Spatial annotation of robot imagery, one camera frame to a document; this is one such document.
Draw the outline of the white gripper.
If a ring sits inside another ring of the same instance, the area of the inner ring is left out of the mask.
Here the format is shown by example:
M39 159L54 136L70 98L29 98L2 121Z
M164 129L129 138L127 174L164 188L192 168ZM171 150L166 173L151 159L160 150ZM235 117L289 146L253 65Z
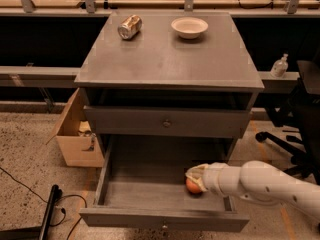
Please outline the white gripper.
M185 176L192 180L192 190L194 192L209 190L219 195L226 195L226 173L228 169L229 166L225 163L213 163L209 166L208 164L200 164L189 168Z

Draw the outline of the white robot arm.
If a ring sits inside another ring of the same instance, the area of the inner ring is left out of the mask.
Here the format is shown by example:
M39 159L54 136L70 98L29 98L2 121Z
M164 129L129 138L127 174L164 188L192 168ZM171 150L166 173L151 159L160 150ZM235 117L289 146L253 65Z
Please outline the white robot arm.
M298 180L261 161L242 166L226 163L201 164L189 168L186 185L197 192L233 196L249 203L273 206L289 204L320 221L320 186Z

